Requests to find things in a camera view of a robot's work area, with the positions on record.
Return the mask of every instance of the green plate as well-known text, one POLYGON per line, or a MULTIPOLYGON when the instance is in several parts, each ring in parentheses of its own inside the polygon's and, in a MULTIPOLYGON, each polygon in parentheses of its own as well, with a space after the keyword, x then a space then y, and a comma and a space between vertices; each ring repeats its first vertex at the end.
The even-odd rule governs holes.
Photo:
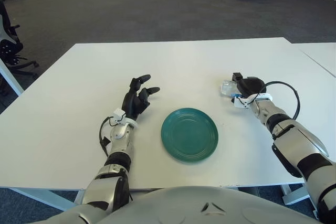
POLYGON ((215 123, 204 112, 183 108, 164 120, 161 139, 170 155, 184 162, 198 162, 209 157, 217 147, 215 123))

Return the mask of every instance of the robotic hand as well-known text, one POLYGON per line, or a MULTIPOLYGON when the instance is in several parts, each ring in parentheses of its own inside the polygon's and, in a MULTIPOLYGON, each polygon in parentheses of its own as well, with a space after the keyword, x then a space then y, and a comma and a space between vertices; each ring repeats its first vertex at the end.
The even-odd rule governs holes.
POLYGON ((260 122, 267 127, 274 140, 272 150, 285 169, 295 177, 303 177, 307 191, 318 209, 320 221, 335 223, 336 218, 336 164, 328 159, 323 143, 298 123, 300 100, 296 90, 287 83, 276 81, 264 84, 256 77, 243 78, 234 73, 232 80, 237 83, 242 97, 234 97, 239 108, 251 108, 260 122), (272 103, 266 86, 280 83, 291 87, 298 100, 297 110, 290 118, 284 110, 272 103))
POLYGON ((108 158, 86 189, 82 199, 83 204, 101 208, 106 212, 113 212, 129 202, 128 172, 133 158, 131 132, 134 127, 137 127, 135 121, 139 114, 150 105, 148 96, 160 90, 160 88, 143 88, 137 95, 141 84, 148 81, 150 77, 147 74, 133 78, 130 90, 124 97, 122 109, 116 109, 113 116, 104 120, 102 127, 107 120, 114 121, 114 125, 112 125, 114 127, 110 134, 112 148, 107 154, 106 145, 110 141, 107 138, 102 139, 101 133, 99 133, 100 144, 108 158))

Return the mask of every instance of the black chair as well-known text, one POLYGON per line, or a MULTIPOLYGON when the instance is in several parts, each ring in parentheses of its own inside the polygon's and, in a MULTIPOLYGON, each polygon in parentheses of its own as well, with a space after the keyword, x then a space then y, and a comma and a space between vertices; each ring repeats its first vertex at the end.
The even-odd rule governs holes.
POLYGON ((35 68, 39 65, 36 61, 29 61, 19 65, 21 59, 27 60, 17 54, 23 49, 23 45, 15 32, 15 29, 20 27, 20 25, 11 26, 10 24, 11 21, 9 20, 5 5, 0 1, 0 58, 7 64, 11 73, 32 76, 34 79, 37 79, 37 73, 20 70, 30 65, 34 65, 35 68))

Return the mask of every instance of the floor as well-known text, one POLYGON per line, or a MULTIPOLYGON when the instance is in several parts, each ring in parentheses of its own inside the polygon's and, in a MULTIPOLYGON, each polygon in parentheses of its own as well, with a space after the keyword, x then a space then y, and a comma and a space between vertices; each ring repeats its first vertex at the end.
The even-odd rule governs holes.
MULTIPOLYGON (((76 43, 264 37, 336 42, 333 0, 6 0, 5 5, 12 25, 21 25, 21 55, 37 60, 40 74, 76 43)), ((33 82, 17 79, 23 88, 33 82)), ((10 88, 7 92, 0 95, 0 113, 16 98, 10 88)), ((280 187, 258 191, 281 204, 280 187)), ((69 199, 76 195, 57 193, 69 199)), ((309 200, 291 207, 312 216, 309 200)), ((58 212, 0 189, 0 223, 43 220, 58 212)))

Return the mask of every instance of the white desk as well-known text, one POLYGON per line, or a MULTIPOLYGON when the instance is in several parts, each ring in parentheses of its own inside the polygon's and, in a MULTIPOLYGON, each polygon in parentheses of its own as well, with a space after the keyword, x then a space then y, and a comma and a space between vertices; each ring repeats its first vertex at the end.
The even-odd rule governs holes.
POLYGON ((336 77, 336 43, 302 43, 293 45, 336 77))
MULTIPOLYGON (((335 103, 323 100, 334 101, 335 79, 283 38, 77 44, 0 115, 0 163, 6 164, 0 186, 86 188, 106 160, 101 121, 121 106, 132 77, 147 73, 152 79, 144 87, 161 91, 138 118, 130 188, 301 183, 273 154, 270 133, 253 113, 219 95, 222 81, 238 71, 293 85, 301 99, 298 121, 335 160, 335 103), (204 111, 218 129, 216 151, 199 164, 174 160, 161 143, 164 119, 183 107, 204 111)), ((268 91, 293 115, 292 91, 268 91)))

